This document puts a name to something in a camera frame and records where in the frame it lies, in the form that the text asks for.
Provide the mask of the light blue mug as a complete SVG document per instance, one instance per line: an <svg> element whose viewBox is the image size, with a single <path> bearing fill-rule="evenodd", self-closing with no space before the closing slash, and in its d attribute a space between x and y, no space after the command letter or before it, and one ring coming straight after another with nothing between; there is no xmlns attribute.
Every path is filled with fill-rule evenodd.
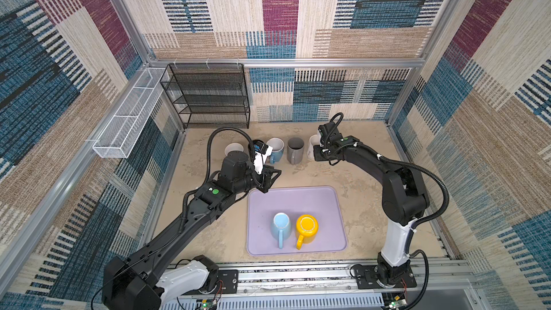
<svg viewBox="0 0 551 310"><path fill-rule="evenodd" d="M284 247L284 242L291 236L291 220L284 212L278 212L271 221L271 235L276 240L278 248Z"/></svg>

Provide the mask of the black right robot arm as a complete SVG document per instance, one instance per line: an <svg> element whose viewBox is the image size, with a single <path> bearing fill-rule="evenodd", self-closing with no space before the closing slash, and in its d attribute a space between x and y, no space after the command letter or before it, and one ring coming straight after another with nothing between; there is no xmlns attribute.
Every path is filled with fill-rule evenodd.
<svg viewBox="0 0 551 310"><path fill-rule="evenodd" d="M380 155L354 136L342 136L333 121L319 126L318 136L320 145L314 147L317 162L349 162L382 185L382 208L388 224L375 275L382 287L394 286L408 274L413 224L430 204L420 171Z"/></svg>

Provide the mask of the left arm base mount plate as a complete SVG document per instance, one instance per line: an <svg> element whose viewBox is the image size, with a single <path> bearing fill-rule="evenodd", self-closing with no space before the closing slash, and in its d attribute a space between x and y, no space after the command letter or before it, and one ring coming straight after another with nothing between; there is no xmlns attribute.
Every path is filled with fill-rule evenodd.
<svg viewBox="0 0 551 310"><path fill-rule="evenodd" d="M237 269L220 270L214 281L208 279L199 290L188 291L183 296L236 294L238 281L239 271Z"/></svg>

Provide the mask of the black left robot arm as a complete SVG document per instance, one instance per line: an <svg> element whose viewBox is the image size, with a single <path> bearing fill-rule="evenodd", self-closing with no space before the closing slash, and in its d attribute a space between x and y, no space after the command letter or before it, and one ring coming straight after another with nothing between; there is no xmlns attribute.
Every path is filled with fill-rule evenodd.
<svg viewBox="0 0 551 310"><path fill-rule="evenodd" d="M160 234L128 258L113 258L105 267L98 294L108 309L160 309L189 292L218 291L219 268L204 255L179 268L173 260L205 228L213 224L243 195L256 189L268 192L281 176L273 166L257 168L260 156L231 152L219 171L185 196L181 214Z"/></svg>

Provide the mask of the white mug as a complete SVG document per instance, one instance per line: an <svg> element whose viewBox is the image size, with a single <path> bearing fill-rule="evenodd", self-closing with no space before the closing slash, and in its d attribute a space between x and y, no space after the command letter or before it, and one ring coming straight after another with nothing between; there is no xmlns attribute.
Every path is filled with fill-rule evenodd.
<svg viewBox="0 0 551 310"><path fill-rule="evenodd" d="M307 151L307 157L309 160L314 161L314 147L320 145L320 135L314 134L309 138L309 147Z"/></svg>

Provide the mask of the lavender purple mug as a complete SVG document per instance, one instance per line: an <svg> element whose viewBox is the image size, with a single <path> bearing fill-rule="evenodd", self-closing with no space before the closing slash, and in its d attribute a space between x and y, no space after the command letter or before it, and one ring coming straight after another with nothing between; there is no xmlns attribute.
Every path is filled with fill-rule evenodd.
<svg viewBox="0 0 551 310"><path fill-rule="evenodd" d="M231 152L244 152L244 147L240 143L231 143L225 147L225 156L228 156Z"/></svg>

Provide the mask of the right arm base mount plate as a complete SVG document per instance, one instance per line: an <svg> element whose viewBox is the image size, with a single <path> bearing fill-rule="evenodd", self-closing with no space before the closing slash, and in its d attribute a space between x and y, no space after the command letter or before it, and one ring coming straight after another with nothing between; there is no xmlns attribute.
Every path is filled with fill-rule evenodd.
<svg viewBox="0 0 551 310"><path fill-rule="evenodd" d="M388 268L384 264L361 265L355 264L350 270L352 278L360 290L382 288L416 288L418 283L408 264Z"/></svg>

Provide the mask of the grey mug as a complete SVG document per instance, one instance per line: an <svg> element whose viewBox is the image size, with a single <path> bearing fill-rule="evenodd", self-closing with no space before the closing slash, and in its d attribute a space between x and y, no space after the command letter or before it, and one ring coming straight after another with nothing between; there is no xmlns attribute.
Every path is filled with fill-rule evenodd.
<svg viewBox="0 0 551 310"><path fill-rule="evenodd" d="M292 165L300 164L304 156L304 140L299 137L293 137L287 143L287 159Z"/></svg>

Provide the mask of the teal blue patterned mug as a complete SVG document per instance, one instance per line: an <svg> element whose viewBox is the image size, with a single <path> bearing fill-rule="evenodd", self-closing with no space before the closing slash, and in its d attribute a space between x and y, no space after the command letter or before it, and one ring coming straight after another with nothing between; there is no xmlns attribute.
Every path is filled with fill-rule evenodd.
<svg viewBox="0 0 551 310"><path fill-rule="evenodd" d="M285 143L280 138L271 138L267 142L268 146L272 148L271 155L269 156L268 162L270 164L275 164L281 161L284 155Z"/></svg>

